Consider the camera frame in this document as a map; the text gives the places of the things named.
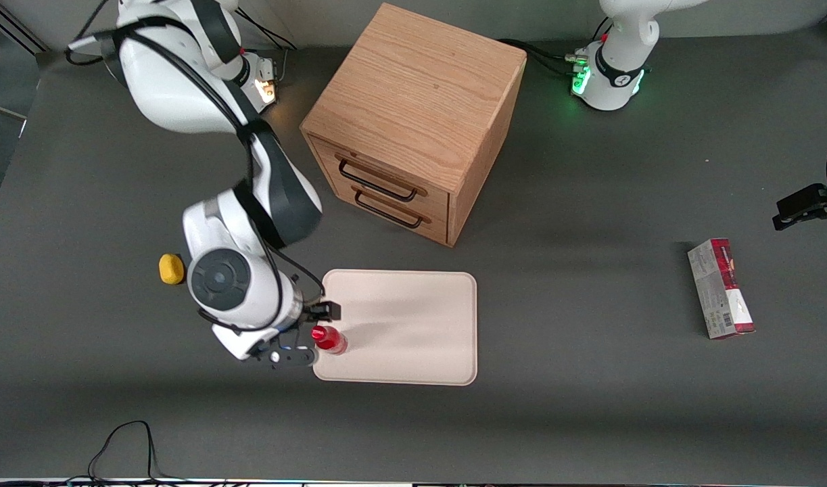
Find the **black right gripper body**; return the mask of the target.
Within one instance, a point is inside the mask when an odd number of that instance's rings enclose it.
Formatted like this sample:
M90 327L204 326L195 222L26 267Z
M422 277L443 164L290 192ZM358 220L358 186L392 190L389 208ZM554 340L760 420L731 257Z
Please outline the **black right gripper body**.
M296 349L313 349L315 347L314 340L311 336L311 330L315 324L313 311L314 304L307 304L302 309L302 313L296 323Z

